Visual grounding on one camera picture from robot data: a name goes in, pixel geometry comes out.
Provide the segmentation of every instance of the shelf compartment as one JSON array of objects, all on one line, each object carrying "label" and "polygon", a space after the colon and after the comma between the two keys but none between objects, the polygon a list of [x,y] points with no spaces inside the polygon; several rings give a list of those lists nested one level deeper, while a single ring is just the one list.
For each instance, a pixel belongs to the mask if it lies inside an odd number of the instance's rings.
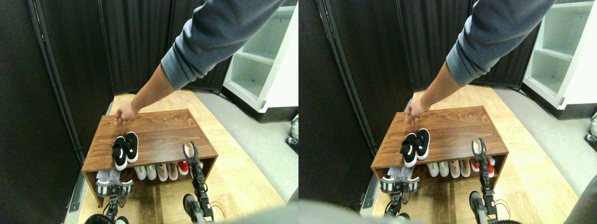
[{"label": "shelf compartment", "polygon": [[567,54],[567,53],[563,53],[563,52],[560,52],[560,51],[554,51],[554,50],[550,50],[550,49],[538,48],[538,49],[535,49],[535,52],[536,53],[541,53],[541,54],[547,54],[549,56],[557,57],[559,59],[564,59],[564,60],[569,61],[569,62],[572,61],[572,55]]},{"label": "shelf compartment", "polygon": [[251,59],[260,63],[264,63],[266,65],[273,65],[273,59],[268,59],[267,57],[262,57],[256,54],[250,54],[246,52],[238,52],[235,55],[244,57],[246,59]]},{"label": "shelf compartment", "polygon": [[242,52],[276,59],[290,24],[294,7],[281,7],[263,27],[242,47]]},{"label": "shelf compartment", "polygon": [[570,67],[570,61],[550,54],[543,54],[541,51],[538,52],[540,54],[533,55],[531,76],[527,78],[553,97],[556,97],[564,82],[568,67]]},{"label": "shelf compartment", "polygon": [[257,100],[265,85],[272,65],[235,55],[231,64],[230,81],[239,90]]},{"label": "shelf compartment", "polygon": [[593,2],[556,4],[545,15],[543,48],[574,55]]}]

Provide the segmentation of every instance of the beige sneaker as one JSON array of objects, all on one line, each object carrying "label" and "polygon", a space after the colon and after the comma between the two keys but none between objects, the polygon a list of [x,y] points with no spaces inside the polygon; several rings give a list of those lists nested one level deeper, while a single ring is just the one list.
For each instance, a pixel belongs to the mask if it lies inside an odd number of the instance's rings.
[{"label": "beige sneaker", "polygon": [[458,160],[450,161],[450,174],[455,179],[460,176],[460,164],[458,164]]},{"label": "beige sneaker", "polygon": [[170,177],[170,180],[176,180],[179,178],[179,171],[176,169],[176,162],[166,164],[166,167],[168,167],[168,177]]},{"label": "beige sneaker", "polygon": [[160,181],[164,182],[168,180],[168,169],[166,168],[165,163],[155,165],[155,171],[158,172],[158,178]]},{"label": "beige sneaker", "polygon": [[460,174],[462,174],[463,177],[470,176],[470,162],[468,159],[460,160]]}]

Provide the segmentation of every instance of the white shelving unit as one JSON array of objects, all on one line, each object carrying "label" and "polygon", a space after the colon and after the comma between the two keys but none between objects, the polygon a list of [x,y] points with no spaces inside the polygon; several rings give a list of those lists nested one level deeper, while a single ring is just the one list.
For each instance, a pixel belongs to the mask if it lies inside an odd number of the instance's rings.
[{"label": "white shelving unit", "polygon": [[299,9],[280,7],[232,56],[224,87],[259,113],[299,106]]},{"label": "white shelving unit", "polygon": [[597,103],[597,15],[593,2],[556,4],[545,15],[523,83],[556,109]]}]

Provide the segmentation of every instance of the shoe rack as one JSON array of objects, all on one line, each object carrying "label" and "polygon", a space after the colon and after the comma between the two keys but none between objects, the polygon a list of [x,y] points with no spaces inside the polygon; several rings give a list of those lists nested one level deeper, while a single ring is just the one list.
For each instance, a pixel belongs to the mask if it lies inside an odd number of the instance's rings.
[{"label": "shoe rack", "polygon": [[417,160],[413,170],[413,178],[421,179],[420,191],[437,183],[479,179],[479,173],[473,170],[469,177],[453,178],[450,174],[432,177],[426,164],[474,158],[471,141],[480,137],[487,146],[487,155],[496,160],[491,184],[497,184],[509,152],[483,106],[428,111],[414,124],[405,124],[405,116],[403,112],[396,113],[371,164],[378,179],[388,178],[389,168],[404,166],[404,157],[400,154],[402,141],[407,134],[426,128],[430,133],[429,155],[425,160]]},{"label": "shoe rack", "polygon": [[[127,182],[133,180],[133,193],[136,188],[145,186],[159,186],[170,183],[189,182],[190,174],[180,175],[177,180],[167,179],[162,182],[156,177],[149,180],[139,180],[133,167],[155,165],[160,163],[173,163],[186,160],[183,154],[183,144],[193,141],[197,147],[199,160],[203,162],[203,173],[209,178],[210,171],[218,157],[218,153],[207,139],[201,127],[197,124],[189,110],[160,111],[140,113],[134,120],[124,127],[113,126],[114,116],[102,116],[96,134],[91,142],[91,147],[83,164],[82,172],[87,184],[92,189],[96,188],[96,175],[100,170],[115,169],[112,159],[112,143],[118,136],[123,136],[129,131],[134,131],[139,137],[139,158],[137,162],[128,164],[121,171],[120,180]],[[104,198],[94,194],[99,207],[103,205]]]}]

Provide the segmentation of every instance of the wooden floor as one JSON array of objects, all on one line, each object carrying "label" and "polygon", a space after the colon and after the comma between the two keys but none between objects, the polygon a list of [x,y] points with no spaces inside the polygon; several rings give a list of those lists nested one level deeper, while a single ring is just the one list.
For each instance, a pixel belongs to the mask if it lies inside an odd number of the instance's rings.
[{"label": "wooden floor", "polygon": [[[419,91],[413,100],[422,96]],[[495,188],[495,200],[510,205],[512,220],[522,223],[562,223],[568,217],[578,196],[553,165],[539,144],[516,116],[487,86],[468,85],[454,95],[433,105],[431,109],[461,108],[484,105],[510,154]],[[479,191],[479,179],[420,189],[402,212],[423,223],[474,223],[469,194]],[[373,216],[382,216],[389,197],[380,192]],[[498,205],[500,219],[507,219],[506,210]]]},{"label": "wooden floor", "polygon": [[[114,97],[113,115],[116,110],[134,97],[121,94]],[[205,135],[219,154],[207,180],[210,201],[224,205],[227,220],[233,220],[260,210],[284,205],[284,200],[267,181],[232,136],[218,120],[189,90],[176,91],[172,95],[141,110],[141,112],[189,109]],[[118,216],[125,216],[130,223],[189,223],[190,218],[183,209],[183,196],[193,194],[190,182],[174,183],[166,186],[134,188],[127,197],[124,208],[119,208]],[[81,206],[78,223],[84,223],[92,214],[101,213],[97,208],[93,191],[88,189]],[[216,221],[223,221],[218,208],[214,208]]]}]

